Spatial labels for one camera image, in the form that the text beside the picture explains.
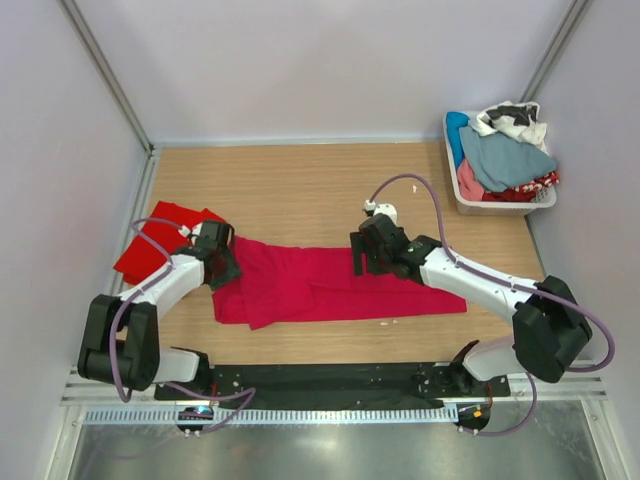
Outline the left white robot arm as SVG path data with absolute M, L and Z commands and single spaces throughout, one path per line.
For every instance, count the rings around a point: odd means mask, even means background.
M 232 252 L 235 230 L 211 219 L 188 227 L 159 218 L 136 220 L 132 229 L 159 251 L 164 263 L 132 288 L 91 301 L 77 373 L 115 386 L 124 402 L 152 385 L 202 399 L 212 387 L 208 356 L 161 348 L 159 324 L 192 291 L 203 285 L 216 291 L 241 277 Z

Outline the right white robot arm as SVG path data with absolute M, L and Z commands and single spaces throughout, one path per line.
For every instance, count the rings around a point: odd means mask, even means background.
M 592 338 L 584 314 L 562 280 L 511 277 L 468 261 L 443 242 L 410 239 L 385 214 L 375 214 L 350 235 L 354 273 L 392 274 L 400 280 L 454 294 L 509 322 L 512 332 L 467 344 L 449 365 L 453 388 L 471 396 L 503 375 L 528 373 L 557 383 Z

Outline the magenta t shirt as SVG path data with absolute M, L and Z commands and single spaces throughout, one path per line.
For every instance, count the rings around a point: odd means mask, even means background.
M 277 322 L 368 320 L 467 311 L 462 298 L 393 275 L 353 273 L 348 248 L 268 245 L 238 237 L 242 275 L 212 294 L 215 319 L 257 330 Z

